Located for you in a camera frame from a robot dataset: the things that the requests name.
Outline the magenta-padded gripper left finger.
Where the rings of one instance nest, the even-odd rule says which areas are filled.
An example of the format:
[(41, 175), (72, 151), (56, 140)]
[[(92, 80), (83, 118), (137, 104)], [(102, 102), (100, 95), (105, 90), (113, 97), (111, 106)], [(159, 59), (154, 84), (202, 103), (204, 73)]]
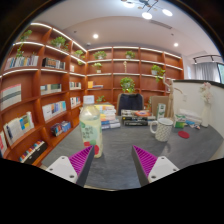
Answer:
[(81, 187), (85, 185), (94, 157), (94, 147), (88, 146), (70, 157), (60, 156), (47, 171)]

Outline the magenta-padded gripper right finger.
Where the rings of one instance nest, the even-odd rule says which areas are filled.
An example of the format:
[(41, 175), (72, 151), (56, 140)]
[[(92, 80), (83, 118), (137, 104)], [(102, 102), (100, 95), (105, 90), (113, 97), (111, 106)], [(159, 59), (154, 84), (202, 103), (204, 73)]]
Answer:
[(178, 168), (167, 157), (156, 157), (135, 145), (132, 146), (132, 158), (141, 186), (178, 171)]

